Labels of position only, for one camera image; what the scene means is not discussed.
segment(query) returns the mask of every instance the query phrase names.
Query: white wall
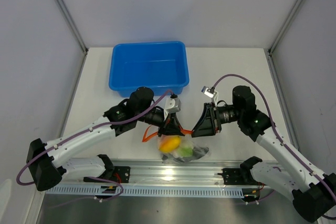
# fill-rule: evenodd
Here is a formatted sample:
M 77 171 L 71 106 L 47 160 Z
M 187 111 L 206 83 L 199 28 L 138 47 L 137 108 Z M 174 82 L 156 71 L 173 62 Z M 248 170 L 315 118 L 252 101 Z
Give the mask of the white wall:
M 336 2 L 307 0 L 274 61 L 301 151 L 336 173 Z
M 269 48 L 295 0 L 65 0 L 87 46 L 178 39 Z
M 59 133 L 83 55 L 54 0 L 0 0 L 0 6 L 0 184 L 13 180 L 1 223 L 16 224 L 34 190 L 16 185 L 16 174 L 32 140 Z

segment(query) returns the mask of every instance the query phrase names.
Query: orange object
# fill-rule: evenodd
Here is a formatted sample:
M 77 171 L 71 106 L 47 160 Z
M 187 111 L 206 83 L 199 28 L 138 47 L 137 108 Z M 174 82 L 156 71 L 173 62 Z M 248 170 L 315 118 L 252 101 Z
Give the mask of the orange object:
M 150 127 L 151 127 L 151 125 L 148 126 L 148 128 L 145 131 L 145 133 L 143 134 L 143 138 L 142 138 L 142 142 L 143 143 L 148 142 L 150 139 L 152 139 L 153 137 L 155 137 L 158 134 L 158 132 L 156 131 L 153 134 L 147 136 L 147 132 L 148 132 L 148 130 L 149 130 Z M 181 132 L 184 135 L 191 135 L 193 133 L 193 131 L 185 130 L 181 126 L 180 126 L 180 129 L 181 129 Z
M 180 126 L 180 129 L 181 129 L 181 132 L 182 132 L 184 135 L 191 135 L 191 134 L 193 133 L 193 131 L 185 130 L 185 129 L 183 129 L 181 126 Z
M 165 136 L 161 139 L 159 150 L 162 153 L 170 153 L 181 144 L 180 136 Z
M 149 125 L 149 127 L 146 129 L 145 133 L 143 134 L 143 138 L 142 138 L 143 143 L 148 142 L 150 139 L 152 139 L 153 137 L 155 137 L 158 134 L 158 132 L 154 132 L 153 134 L 147 136 L 147 132 L 148 132 L 150 127 L 151 127 L 151 125 Z
M 117 177 L 117 179 L 119 180 L 119 183 L 121 183 L 121 178 L 120 178 L 120 176 L 119 176 L 118 173 L 116 173 L 116 177 Z

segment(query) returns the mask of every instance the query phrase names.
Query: blue tub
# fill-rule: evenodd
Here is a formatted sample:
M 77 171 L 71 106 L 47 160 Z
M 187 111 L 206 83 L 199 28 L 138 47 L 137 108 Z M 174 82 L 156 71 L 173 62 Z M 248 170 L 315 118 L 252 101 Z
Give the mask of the blue tub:
M 189 83 L 185 46 L 180 41 L 118 44 L 112 53 L 109 87 L 129 97 L 146 86 L 155 95 L 180 94 Z

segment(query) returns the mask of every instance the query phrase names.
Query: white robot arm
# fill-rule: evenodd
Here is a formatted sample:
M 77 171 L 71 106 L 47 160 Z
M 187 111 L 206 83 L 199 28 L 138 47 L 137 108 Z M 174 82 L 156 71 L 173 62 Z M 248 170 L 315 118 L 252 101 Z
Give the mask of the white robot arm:
M 286 170 L 281 172 L 273 169 L 262 160 L 253 157 L 248 159 L 249 162 L 243 163 L 245 168 L 248 167 L 253 180 L 283 194 L 293 202 L 297 212 L 309 222 L 316 221 L 335 206 L 336 175 L 325 174 L 278 134 L 272 119 L 257 110 L 255 96 L 249 87 L 235 87 L 233 104 L 225 106 L 217 106 L 218 92 L 214 88 L 205 87 L 202 91 L 212 98 L 212 103 L 204 104 L 202 116 L 193 128 L 192 137 L 212 136 L 221 131 L 221 124 L 237 122 L 245 135 L 266 149 Z M 112 107 L 104 116 L 71 136 L 47 143 L 43 143 L 40 139 L 32 141 L 27 165 L 18 174 L 17 182 L 20 185 L 35 184 L 38 190 L 47 190 L 62 179 L 84 177 L 109 179 L 113 172 L 113 164 L 106 155 L 94 158 L 72 157 L 92 145 L 112 139 L 113 131 L 115 136 L 118 136 L 135 128 L 137 120 L 158 126 L 159 135 L 184 135 L 176 117 L 176 112 L 181 107 L 177 96 L 172 94 L 168 98 L 169 102 L 166 103 L 168 106 L 165 109 L 156 107 L 164 96 L 150 106 L 153 96 L 152 90 L 139 88 L 129 99 Z M 22 183 L 19 178 L 27 167 L 34 182 Z
M 235 74 L 227 76 L 248 81 Z M 265 97 L 253 83 L 248 82 L 259 91 L 270 115 Z M 286 170 L 273 169 L 260 158 L 252 157 L 240 165 L 240 169 L 244 169 L 242 174 L 249 174 L 247 177 L 283 194 L 309 222 L 316 221 L 335 206 L 335 173 L 327 175 L 285 140 L 278 133 L 271 115 L 269 117 L 257 110 L 255 96 L 249 87 L 236 86 L 233 89 L 233 104 L 224 106 L 217 106 L 214 102 L 217 100 L 214 97 L 218 96 L 215 88 L 204 87 L 202 92 L 212 98 L 212 103 L 204 104 L 203 114 L 193 129 L 192 137 L 215 135 L 221 131 L 221 124 L 237 122 L 245 135 L 266 149 Z

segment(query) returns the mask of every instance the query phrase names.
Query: plastic bag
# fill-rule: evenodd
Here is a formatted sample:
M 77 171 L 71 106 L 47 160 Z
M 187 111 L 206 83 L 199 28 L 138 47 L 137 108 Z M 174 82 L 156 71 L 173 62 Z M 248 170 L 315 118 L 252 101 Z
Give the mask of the plastic bag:
M 162 136 L 158 138 L 158 149 L 163 161 L 188 163 L 205 156 L 209 152 L 208 147 L 196 145 L 187 136 Z

